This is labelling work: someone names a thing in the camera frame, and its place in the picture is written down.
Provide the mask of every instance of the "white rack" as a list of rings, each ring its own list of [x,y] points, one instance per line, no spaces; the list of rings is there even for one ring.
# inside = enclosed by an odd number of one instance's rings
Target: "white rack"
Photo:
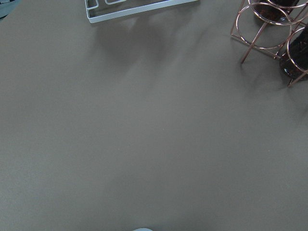
[[[135,13],[141,13],[144,11],[150,11],[150,10],[155,10],[159,8],[164,8],[168,6],[173,6],[173,5],[178,5],[182,3],[187,3],[187,2],[192,2],[192,1],[198,1],[198,0],[161,0],[160,2],[155,2],[147,5],[142,5],[138,7],[133,7],[129,9],[124,9],[124,10],[119,10],[119,11],[114,11],[111,13],[106,13],[98,16],[91,16],[90,11],[95,10],[100,6],[100,1],[101,0],[95,0],[96,5],[89,7],[89,0],[85,0],[86,3],[86,10],[87,10],[87,17],[90,23],[97,23],[113,18],[118,18],[122,16],[127,16],[130,14],[135,14]],[[104,3],[107,5],[114,5],[114,4],[119,4],[125,1],[134,1],[134,0],[115,0],[115,1],[110,1],[110,0],[104,0]]]

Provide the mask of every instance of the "white metal frame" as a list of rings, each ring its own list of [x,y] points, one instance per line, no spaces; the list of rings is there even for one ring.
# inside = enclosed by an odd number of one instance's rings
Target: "white metal frame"
[[[90,23],[97,23],[97,22],[101,22],[101,21],[105,21],[105,20],[109,20],[109,19],[113,19],[113,18],[127,16],[127,15],[130,15],[130,14],[141,13],[141,12],[144,12],[144,11],[151,11],[151,10],[155,10],[155,9],[159,9],[159,8],[164,8],[164,7],[168,7],[168,6],[173,6],[173,5],[178,5],[178,4],[192,2],[192,1],[198,1],[198,0],[165,0],[165,1],[161,1],[161,2],[148,4],[148,5],[138,6],[138,7],[131,8],[131,9],[125,9],[125,10],[121,10],[121,11],[117,11],[117,12],[99,15],[99,16],[96,16],[96,17],[90,17],[90,10],[93,10],[93,9],[99,7],[99,0],[95,0],[95,1],[96,1],[96,6],[89,7],[88,6],[88,0],[85,0],[87,17],[88,17],[88,20],[90,21]],[[116,4],[116,3],[120,3],[120,2],[124,2],[124,1],[127,1],[127,0],[118,0],[118,1],[114,1],[114,2],[108,2],[108,0],[105,0],[105,3],[108,4],[108,5],[111,5],[111,4]]]

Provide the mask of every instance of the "dish rack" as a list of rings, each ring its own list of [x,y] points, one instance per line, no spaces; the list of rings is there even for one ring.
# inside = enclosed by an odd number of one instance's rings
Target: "dish rack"
[[[198,0],[85,0],[90,23]]]

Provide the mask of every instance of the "gray table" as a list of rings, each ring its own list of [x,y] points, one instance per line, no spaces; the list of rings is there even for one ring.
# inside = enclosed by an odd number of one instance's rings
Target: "gray table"
[[[22,1],[0,24],[0,230],[306,231],[308,82],[239,65],[239,2],[91,25],[83,1]]]

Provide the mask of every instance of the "dark glass bottle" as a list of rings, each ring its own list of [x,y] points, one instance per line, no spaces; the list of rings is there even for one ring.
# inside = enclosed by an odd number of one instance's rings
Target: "dark glass bottle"
[[[289,52],[294,62],[302,69],[308,69],[308,26],[303,29],[302,33],[289,45]],[[287,52],[285,51],[280,59],[280,68],[291,79],[298,78],[302,71],[300,71],[291,62]],[[304,75],[301,80],[307,80],[308,75]]]
[[[257,0],[257,2],[269,3],[267,0]],[[271,2],[277,5],[280,5],[280,6],[293,7],[298,4],[299,0],[271,0]],[[286,20],[285,15],[281,11],[269,5],[256,5],[255,10],[264,18],[272,20],[274,22],[281,22],[281,21]],[[290,14],[293,9],[283,8],[282,10],[284,10],[287,14]]]

